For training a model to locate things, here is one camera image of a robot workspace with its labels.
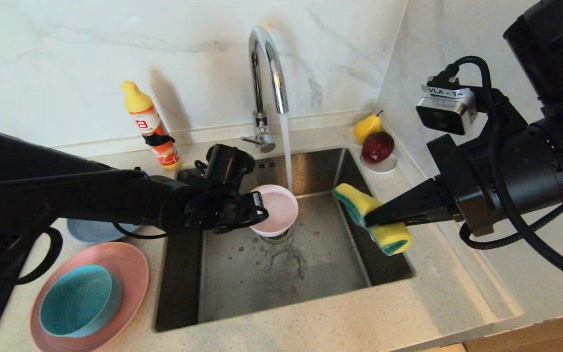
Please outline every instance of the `dish soap bottle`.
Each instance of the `dish soap bottle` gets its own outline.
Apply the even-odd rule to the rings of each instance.
[[[134,118],[145,143],[152,148],[160,165],[167,171],[179,169],[181,159],[175,148],[175,140],[166,133],[152,99],[140,91],[136,83],[132,81],[123,82],[121,89],[125,93],[125,109]]]

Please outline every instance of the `teal bowl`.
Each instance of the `teal bowl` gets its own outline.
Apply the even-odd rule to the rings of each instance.
[[[114,317],[121,299],[121,283],[108,270],[99,265],[77,267],[59,278],[45,295],[41,326],[53,336],[88,336]]]

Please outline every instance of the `sink basin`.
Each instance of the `sink basin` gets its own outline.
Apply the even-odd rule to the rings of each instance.
[[[168,238],[156,330],[411,278],[404,255],[386,256],[333,197],[340,183],[369,194],[347,149],[293,154],[292,163],[299,216],[287,241],[264,242],[249,228]],[[287,187],[283,156],[258,160],[241,192],[264,184]]]

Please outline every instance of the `countertop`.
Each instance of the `countertop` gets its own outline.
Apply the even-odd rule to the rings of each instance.
[[[291,132],[292,152],[347,147],[343,135],[348,127]],[[237,139],[219,143],[239,147],[256,159],[264,157],[255,147]],[[179,147],[184,167],[191,167],[196,159],[204,159],[213,144]],[[266,156],[282,154],[280,146]],[[398,167],[393,172],[378,176],[362,170],[371,191],[382,202],[411,188],[411,180],[416,184],[422,178],[405,150],[397,147],[395,153]],[[359,164],[357,153],[354,158]],[[171,176],[148,150],[92,159],[119,169],[139,166],[150,174]],[[0,321],[0,351],[36,349],[29,334],[29,314],[34,299],[55,268],[87,247],[70,236],[64,219],[58,219],[54,227],[64,237],[60,257],[47,274],[13,291]],[[415,272],[411,279],[168,332],[153,329],[166,239],[127,239],[147,256],[150,285],[132,322],[100,350],[390,351],[487,326],[516,314],[514,310],[505,309],[504,297],[498,294],[502,290],[495,281],[487,279],[487,272],[485,275],[471,272],[482,270],[483,264],[469,264],[476,259],[462,248],[454,249],[452,239],[445,236],[444,230],[435,224],[410,227],[414,243],[405,256]],[[152,227],[141,232],[157,233],[159,230]],[[25,270],[31,270],[40,262],[47,246],[48,240],[42,236]]]

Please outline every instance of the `sink drain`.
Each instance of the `sink drain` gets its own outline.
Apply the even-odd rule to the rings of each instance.
[[[288,238],[290,238],[291,236],[292,236],[292,233],[290,232],[290,229],[288,229],[283,234],[281,234],[279,236],[274,236],[272,238],[268,238],[266,236],[260,236],[260,238],[262,239],[262,241],[264,241],[266,243],[279,244],[279,243],[286,242],[288,240]]]

